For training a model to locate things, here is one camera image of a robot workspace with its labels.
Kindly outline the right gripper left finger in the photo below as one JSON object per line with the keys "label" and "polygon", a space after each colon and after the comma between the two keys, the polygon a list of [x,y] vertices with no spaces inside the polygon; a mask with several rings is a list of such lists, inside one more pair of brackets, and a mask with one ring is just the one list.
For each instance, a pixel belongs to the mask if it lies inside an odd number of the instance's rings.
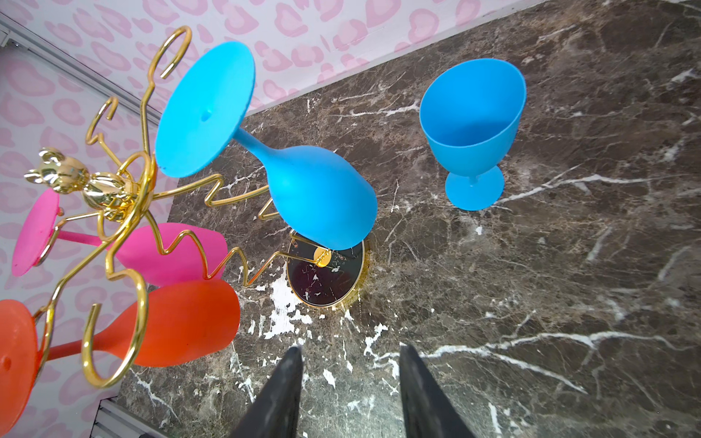
{"label": "right gripper left finger", "polygon": [[296,437],[302,389],[301,348],[285,353],[230,437]]}

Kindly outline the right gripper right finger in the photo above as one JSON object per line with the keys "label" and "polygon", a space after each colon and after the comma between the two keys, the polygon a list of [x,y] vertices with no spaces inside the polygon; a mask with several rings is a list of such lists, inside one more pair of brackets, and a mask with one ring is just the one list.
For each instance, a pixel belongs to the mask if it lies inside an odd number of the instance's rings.
{"label": "right gripper right finger", "polygon": [[413,346],[401,346],[399,370],[407,437],[475,438]]}

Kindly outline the red plastic wine glass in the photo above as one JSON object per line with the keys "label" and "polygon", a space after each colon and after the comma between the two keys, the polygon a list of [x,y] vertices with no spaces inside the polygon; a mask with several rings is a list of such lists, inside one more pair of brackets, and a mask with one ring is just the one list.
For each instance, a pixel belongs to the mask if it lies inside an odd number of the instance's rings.
{"label": "red plastic wine glass", "polygon": [[[219,279],[188,281],[149,294],[149,318],[135,363],[162,368],[194,361],[228,346],[240,323],[235,290]],[[35,320],[14,299],[1,301],[1,434],[23,414],[40,358]]]}

